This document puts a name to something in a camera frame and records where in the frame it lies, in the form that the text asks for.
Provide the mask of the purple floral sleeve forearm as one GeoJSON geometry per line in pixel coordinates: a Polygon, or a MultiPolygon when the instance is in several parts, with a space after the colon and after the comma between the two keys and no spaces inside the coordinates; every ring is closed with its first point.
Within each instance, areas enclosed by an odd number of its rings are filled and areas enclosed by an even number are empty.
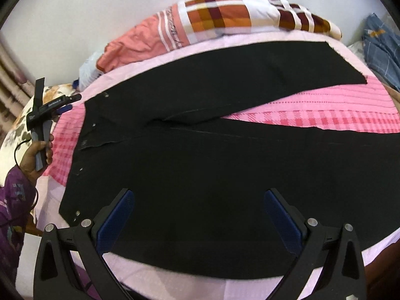
{"type": "Polygon", "coordinates": [[[1,269],[12,284],[16,283],[28,216],[35,195],[35,187],[17,166],[13,167],[1,187],[1,269]]]}

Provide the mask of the person's left hand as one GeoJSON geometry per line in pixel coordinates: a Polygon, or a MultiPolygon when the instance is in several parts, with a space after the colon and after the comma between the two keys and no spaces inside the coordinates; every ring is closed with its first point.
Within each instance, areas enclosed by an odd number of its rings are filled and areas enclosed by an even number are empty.
{"type": "Polygon", "coordinates": [[[52,134],[49,135],[49,141],[34,141],[27,151],[24,153],[22,160],[19,164],[20,170],[28,179],[28,181],[36,186],[37,180],[41,177],[46,168],[52,164],[53,161],[53,141],[54,136],[52,134]],[[36,155],[41,151],[46,151],[46,164],[44,164],[43,168],[39,171],[36,170],[36,155]]]}

